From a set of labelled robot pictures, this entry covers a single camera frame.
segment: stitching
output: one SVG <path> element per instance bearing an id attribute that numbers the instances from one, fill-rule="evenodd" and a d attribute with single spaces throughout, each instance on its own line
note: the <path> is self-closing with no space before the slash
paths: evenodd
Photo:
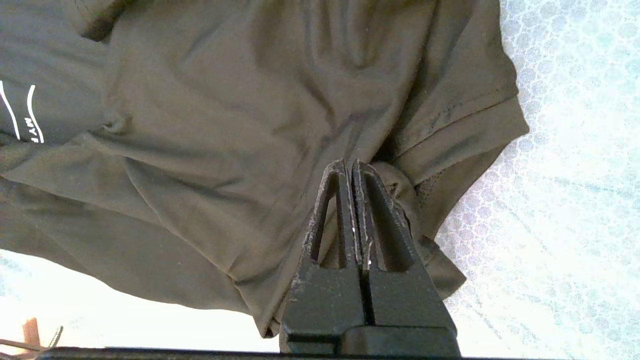
<path id="1" fill-rule="evenodd" d="M 426 136 L 424 137 L 424 139 L 426 139 L 426 138 L 428 138 L 429 136 L 433 135 L 433 129 L 434 129 L 434 128 L 435 128 L 435 126 L 436 126 L 436 124 L 435 124 L 435 121 L 434 121 L 434 120 L 436 120 L 438 117 L 441 117 L 444 113 L 448 113 L 448 112 L 450 112 L 451 110 L 456 109 L 456 108 L 458 108 L 458 107 L 460 107 L 460 106 L 462 106 L 462 105 L 464 105 L 464 104 L 466 104 L 466 103 L 468 103 L 468 102 L 476 101 L 476 100 L 478 100 L 478 99 L 480 99 L 480 98 L 482 98 L 482 97 L 485 97 L 485 96 L 487 96 L 487 95 L 495 94 L 495 93 L 500 92 L 500 91 L 505 90 L 505 89 L 513 89 L 513 86 L 514 86 L 513 84 L 500 86 L 500 87 L 498 87 L 498 88 L 496 88 L 496 89 L 493 89 L 493 90 L 491 90 L 491 91 L 489 91 L 489 92 L 485 92 L 485 93 L 482 93 L 481 95 L 478 95 L 478 96 L 472 97 L 471 99 L 467 99 L 467 100 L 461 101 L 461 102 L 459 102 L 459 103 L 457 103 L 457 104 L 453 104 L 453 105 L 449 106 L 448 108 L 446 108 L 446 109 L 444 109 L 444 110 L 440 111 L 440 112 L 439 112 L 439 113 L 437 113 L 436 115 L 433 115 L 432 117 L 428 118 L 428 121 L 429 121 L 429 122 L 431 122 L 431 126 L 429 126 L 429 130 L 427 131 Z M 477 110 L 477 111 L 474 111 L 474 112 L 470 113 L 469 115 L 474 114 L 474 113 L 477 113 L 477 112 L 480 112 L 481 110 L 482 110 L 482 109 Z M 454 121 L 452 121 L 452 122 L 448 122 L 448 123 L 446 123 L 444 127 L 446 127 L 446 126 L 448 126 L 448 125 L 452 124 L 453 122 L 456 122 L 457 120 L 459 120 L 459 119 L 456 119 L 456 120 L 454 120 Z M 414 129 L 413 131 L 410 131 L 410 132 L 407 132 L 407 133 L 404 133 L 404 134 L 403 134 L 402 132 L 400 132 L 398 135 L 399 135 L 399 136 L 401 136 L 401 137 L 403 137 L 403 138 L 410 138 L 410 137 L 412 137 L 412 136 L 416 135 L 417 133 L 421 132 L 421 130 L 422 130 L 422 129 L 417 128 L 417 129 Z M 396 145 L 397 145 L 397 143 L 399 143 L 399 142 L 400 142 L 400 139 L 394 140 L 394 143 L 395 143 Z M 399 158 L 400 156 L 402 156 L 406 151 L 403 151 L 400 155 L 395 156 L 395 157 L 394 157 L 394 160 L 395 160 L 395 159 L 398 159 L 398 158 Z"/>
<path id="2" fill-rule="evenodd" d="M 446 169 L 441 170 L 435 175 L 435 179 L 431 182 L 431 186 L 429 186 L 429 190 L 427 190 L 427 193 L 424 194 L 425 200 L 429 197 L 429 195 L 431 195 L 431 191 L 433 190 L 433 187 L 436 186 L 437 182 L 440 180 L 440 176 L 442 176 L 442 173 L 445 172 L 445 170 Z"/>

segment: sleeve hem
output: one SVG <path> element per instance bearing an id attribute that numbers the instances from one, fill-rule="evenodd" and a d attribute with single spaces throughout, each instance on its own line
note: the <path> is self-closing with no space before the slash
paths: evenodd
<path id="1" fill-rule="evenodd" d="M 511 91 L 494 91 L 453 108 L 447 114 L 448 119 L 454 114 L 460 117 L 454 117 L 457 120 L 438 130 L 431 126 L 402 137 L 403 143 L 414 145 L 396 157 L 392 164 L 402 169 L 413 184 L 471 156 L 506 145 L 529 131 L 518 99 Z M 437 119 L 433 123 L 443 123 L 443 120 Z"/>

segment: white printed logo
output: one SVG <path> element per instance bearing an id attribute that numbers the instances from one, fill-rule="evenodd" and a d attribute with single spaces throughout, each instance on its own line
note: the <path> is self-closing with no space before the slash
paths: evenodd
<path id="1" fill-rule="evenodd" d="M 44 143 L 44 136 L 42 135 L 42 130 L 40 130 L 40 126 L 38 126 L 38 122 L 36 121 L 35 115 L 33 115 L 33 92 L 36 90 L 35 85 L 31 85 L 29 88 L 29 93 L 27 94 L 27 110 L 29 111 L 29 117 L 24 118 L 24 122 L 29 128 L 29 134 L 31 134 L 31 141 L 35 143 Z M 2 100 L 4 101 L 4 105 L 7 110 L 9 110 L 9 115 L 11 115 L 11 120 L 13 121 L 13 130 L 15 131 L 15 137 L 20 140 L 20 130 L 18 129 L 18 122 L 15 119 L 15 114 L 11 109 L 11 105 L 9 105 L 9 100 L 6 98 L 4 94 L 4 87 L 2 81 L 0 81 L 0 96 L 2 96 Z"/>

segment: t-shirt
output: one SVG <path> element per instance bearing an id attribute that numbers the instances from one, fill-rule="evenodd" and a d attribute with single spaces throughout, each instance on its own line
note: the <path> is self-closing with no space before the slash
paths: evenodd
<path id="1" fill-rule="evenodd" d="M 527 132 L 497 1 L 74 1 L 71 24 L 3 6 L 22 27 L 2 11 L 0 79 L 24 125 L 18 140 L 0 112 L 0 247 L 243 311 L 263 336 L 325 166 L 378 170 L 444 297 L 464 276 L 438 227 Z"/>

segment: seam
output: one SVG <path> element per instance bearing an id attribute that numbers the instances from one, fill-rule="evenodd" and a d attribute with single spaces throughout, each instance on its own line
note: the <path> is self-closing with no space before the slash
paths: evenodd
<path id="1" fill-rule="evenodd" d="M 450 111 L 452 111 L 452 110 L 454 110 L 454 109 L 456 109 L 456 108 L 459 108 L 460 106 L 463 106 L 463 105 L 465 105 L 465 104 L 467 104 L 467 103 L 469 103 L 469 102 L 472 102 L 472 101 L 476 101 L 476 100 L 478 100 L 478 99 L 482 99 L 483 97 L 486 97 L 486 96 L 488 96 L 488 95 L 493 95 L 493 94 L 495 94 L 495 93 L 497 93 L 497 92 L 500 92 L 500 91 L 503 91 L 503 90 L 513 89 L 513 87 L 514 87 L 514 84 L 500 86 L 500 87 L 495 88 L 495 89 L 493 89 L 493 90 L 491 90 L 491 91 L 489 91 L 489 92 L 484 92 L 484 93 L 482 93 L 481 95 L 478 95 L 478 96 L 475 96 L 475 97 L 472 97 L 472 98 L 466 99 L 466 100 L 464 100 L 464 101 L 460 101 L 460 102 L 458 102 L 458 103 L 456 103 L 456 104 L 450 105 L 450 106 L 448 106 L 446 109 L 444 109 L 444 110 L 442 110 L 442 111 L 438 112 L 436 115 L 433 115 L 432 117 L 428 118 L 428 119 L 427 119 L 427 121 L 428 121 L 428 122 L 430 122 L 430 123 L 431 123 L 431 125 L 429 126 L 429 129 L 427 130 L 426 134 L 424 135 L 424 138 L 423 138 L 423 139 L 421 139 L 420 141 L 416 142 L 416 144 L 414 144 L 414 145 L 412 145 L 412 146 L 409 146 L 409 148 L 407 148 L 406 150 L 402 151 L 402 153 L 401 153 L 401 154 L 398 154 L 397 156 L 394 156 L 394 159 L 393 159 L 393 160 L 398 159 L 400 156 L 402 156 L 404 153 L 406 153 L 406 152 L 407 152 L 409 149 L 411 149 L 413 146 L 417 145 L 417 144 L 418 144 L 418 143 L 420 143 L 421 141 L 423 141 L 423 140 L 425 140 L 426 138 L 428 138 L 429 136 L 433 135 L 433 133 L 434 133 L 434 131 L 433 131 L 433 130 L 434 130 L 434 128 L 435 128 L 435 126 L 436 126 L 436 123 L 437 123 L 437 121 L 436 121 L 436 120 L 437 120 L 438 118 L 440 118 L 442 115 L 444 115 L 445 113 L 449 113 Z M 490 105 L 490 106 L 494 106 L 494 105 L 496 105 L 496 104 L 500 104 L 500 103 L 504 102 L 504 100 L 506 100 L 506 99 L 510 99 L 510 98 L 512 98 L 512 97 L 513 97 L 513 96 L 509 96 L 508 98 L 502 99 L 501 101 L 498 101 L 498 102 L 496 102 L 495 104 Z M 453 124 L 454 122 L 456 122 L 456 121 L 458 121 L 458 120 L 460 120 L 460 119 L 462 119 L 462 118 L 465 118 L 465 117 L 467 117 L 467 116 L 469 116 L 469 115 L 473 115 L 473 114 L 475 114 L 475 113 L 479 113 L 479 112 L 480 112 L 480 111 L 482 111 L 483 109 L 480 109 L 480 110 L 477 110 L 477 111 L 473 111 L 473 112 L 471 112 L 471 113 L 469 113 L 469 114 L 467 114 L 467 115 L 465 115 L 465 116 L 463 116 L 463 117 L 461 117 L 461 118 L 459 118 L 459 119 L 455 119 L 455 120 L 453 120 L 453 121 L 447 122 L 446 124 L 444 124 L 444 126 L 443 126 L 442 128 L 445 128 L 445 127 L 447 127 L 448 125 L 451 125 L 451 124 Z M 398 139 L 398 137 L 400 137 L 400 138 L 411 138 L 411 137 L 413 137 L 413 136 L 417 135 L 418 133 L 420 133 L 421 131 L 422 131 L 422 129 L 421 129 L 421 128 L 419 128 L 419 127 L 417 127 L 416 129 L 413 129 L 413 130 L 411 130 L 411 131 L 408 131 L 408 132 L 406 132 L 406 133 L 404 133 L 404 132 L 402 132 L 402 131 L 401 131 L 401 132 L 397 135 L 396 139 L 394 140 L 394 143 L 395 143 L 395 145 L 398 145 L 398 143 L 401 141 L 400 139 Z"/>
<path id="2" fill-rule="evenodd" d="M 446 169 L 439 171 L 436 175 L 435 175 L 435 179 L 431 182 L 431 186 L 429 186 L 429 189 L 427 190 L 427 192 L 424 194 L 424 198 L 427 199 L 429 197 L 429 195 L 431 195 L 431 191 L 433 190 L 433 187 L 436 186 L 436 184 L 439 182 L 440 180 L 440 176 L 442 176 L 442 173 L 445 172 Z"/>

